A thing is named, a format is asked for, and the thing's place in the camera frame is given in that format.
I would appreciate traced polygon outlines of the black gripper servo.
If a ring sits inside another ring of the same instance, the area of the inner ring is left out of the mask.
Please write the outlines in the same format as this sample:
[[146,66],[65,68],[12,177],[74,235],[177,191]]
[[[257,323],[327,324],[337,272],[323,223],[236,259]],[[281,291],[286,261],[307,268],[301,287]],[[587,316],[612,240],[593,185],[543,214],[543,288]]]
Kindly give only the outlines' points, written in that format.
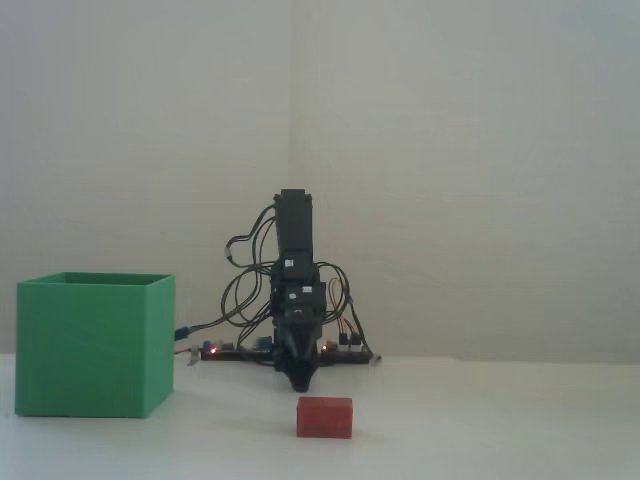
[[[300,329],[284,318],[301,313],[306,322]],[[297,282],[271,282],[271,317],[275,343],[273,359],[294,391],[307,392],[317,369],[317,341],[326,319],[326,283],[303,285]]]

